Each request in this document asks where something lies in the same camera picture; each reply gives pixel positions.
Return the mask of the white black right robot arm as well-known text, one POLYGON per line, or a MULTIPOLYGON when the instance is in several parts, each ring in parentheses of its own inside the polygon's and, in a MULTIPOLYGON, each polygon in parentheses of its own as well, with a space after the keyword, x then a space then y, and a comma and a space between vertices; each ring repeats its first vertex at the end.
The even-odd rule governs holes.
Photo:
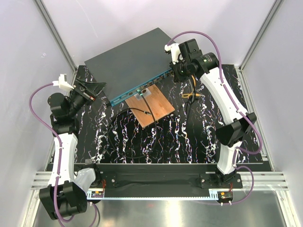
POLYGON ((226 187, 236 174, 236 148, 241 146, 243 136, 252 129, 257 117, 255 113, 249 113, 236 98, 219 68, 216 55, 211 52, 203 54, 195 39, 181 44, 165 45, 164 50, 171 55, 170 67, 175 81, 184 82, 196 77, 206 86, 221 111, 224 126, 215 131, 221 145, 219 161, 212 179, 219 187, 226 187))

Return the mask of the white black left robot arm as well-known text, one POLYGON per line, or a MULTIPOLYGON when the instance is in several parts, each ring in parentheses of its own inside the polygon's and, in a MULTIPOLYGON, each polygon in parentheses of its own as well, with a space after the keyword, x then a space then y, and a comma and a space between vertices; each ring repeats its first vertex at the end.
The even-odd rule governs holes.
POLYGON ((39 191, 39 199, 52 220, 70 222, 76 214, 87 210, 87 192, 90 187, 102 183, 102 175, 96 164, 86 164, 74 171, 75 152, 78 144, 80 123, 76 114, 85 105, 92 104, 106 83, 76 80, 70 85, 64 79, 52 83, 69 96, 53 93, 47 103, 51 110, 51 125, 47 128, 54 136, 55 153, 53 169, 47 187, 39 191))

